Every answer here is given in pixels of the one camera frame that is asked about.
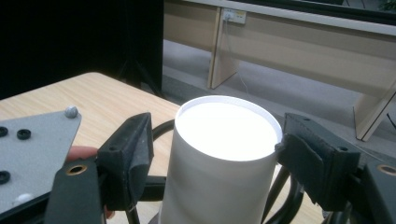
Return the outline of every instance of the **white cardboard tube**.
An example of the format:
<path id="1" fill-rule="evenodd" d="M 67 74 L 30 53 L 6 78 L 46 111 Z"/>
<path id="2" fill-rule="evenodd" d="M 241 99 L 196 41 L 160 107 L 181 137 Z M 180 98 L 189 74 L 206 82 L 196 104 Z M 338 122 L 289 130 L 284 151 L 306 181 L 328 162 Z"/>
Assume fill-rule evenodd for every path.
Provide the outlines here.
<path id="1" fill-rule="evenodd" d="M 161 224 L 260 223 L 280 125 L 263 108 L 206 96 L 177 112 Z"/>

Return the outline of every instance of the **floor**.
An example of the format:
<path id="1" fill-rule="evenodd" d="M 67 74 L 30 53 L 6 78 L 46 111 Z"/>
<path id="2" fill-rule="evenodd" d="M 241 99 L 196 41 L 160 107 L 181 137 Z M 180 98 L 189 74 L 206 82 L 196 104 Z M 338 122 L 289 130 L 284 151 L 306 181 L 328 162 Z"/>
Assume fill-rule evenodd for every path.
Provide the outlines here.
<path id="1" fill-rule="evenodd" d="M 358 92 L 247 62 L 240 62 L 237 74 L 211 90 L 206 86 L 209 63 L 210 52 L 165 40 L 163 93 L 166 98 L 182 105 L 204 95 L 239 97 L 268 110 L 281 125 L 285 113 L 304 115 L 358 146 L 367 159 L 394 163 L 396 129 L 388 118 L 367 142 L 356 139 L 353 105 L 360 96 Z M 394 103 L 389 116 L 396 121 Z"/>

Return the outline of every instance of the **screw hole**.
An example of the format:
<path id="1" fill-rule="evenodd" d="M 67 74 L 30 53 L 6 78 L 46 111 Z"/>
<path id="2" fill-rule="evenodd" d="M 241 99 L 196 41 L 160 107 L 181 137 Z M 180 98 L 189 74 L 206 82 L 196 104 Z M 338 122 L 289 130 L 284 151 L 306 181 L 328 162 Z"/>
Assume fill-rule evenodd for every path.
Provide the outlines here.
<path id="1" fill-rule="evenodd" d="M 28 129 L 20 129 L 17 132 L 17 136 L 20 140 L 26 140 L 29 139 L 32 133 Z"/>
<path id="2" fill-rule="evenodd" d="M 8 129 L 6 127 L 0 127 L 0 137 L 6 136 L 8 134 Z"/>
<path id="3" fill-rule="evenodd" d="M 0 171 L 0 185 L 6 184 L 10 178 L 11 175 L 8 171 Z"/>
<path id="4" fill-rule="evenodd" d="M 76 165 L 73 166 L 72 168 L 68 169 L 66 174 L 67 175 L 80 175 L 84 173 L 87 170 L 86 165 Z"/>

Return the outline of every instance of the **electrical outlet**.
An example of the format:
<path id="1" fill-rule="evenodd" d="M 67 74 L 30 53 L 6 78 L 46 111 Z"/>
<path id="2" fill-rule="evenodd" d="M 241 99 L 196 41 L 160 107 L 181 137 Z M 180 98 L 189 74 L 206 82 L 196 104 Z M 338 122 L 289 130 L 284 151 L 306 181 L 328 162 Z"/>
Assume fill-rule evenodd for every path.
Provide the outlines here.
<path id="1" fill-rule="evenodd" d="M 246 11 L 224 8 L 223 19 L 225 21 L 232 21 L 236 23 L 245 24 L 247 19 Z"/>

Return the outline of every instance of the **gray mounting plate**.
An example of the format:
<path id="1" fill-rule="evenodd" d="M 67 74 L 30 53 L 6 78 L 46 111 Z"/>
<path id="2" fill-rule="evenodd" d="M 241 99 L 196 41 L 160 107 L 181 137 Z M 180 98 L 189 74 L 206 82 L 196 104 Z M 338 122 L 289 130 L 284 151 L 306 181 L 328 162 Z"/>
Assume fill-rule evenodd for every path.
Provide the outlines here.
<path id="1" fill-rule="evenodd" d="M 10 173 L 0 185 L 0 214 L 50 192 L 81 122 L 80 114 L 69 119 L 66 111 L 0 121 L 8 129 L 0 137 L 0 171 Z M 30 130 L 31 137 L 20 140 L 21 129 Z"/>

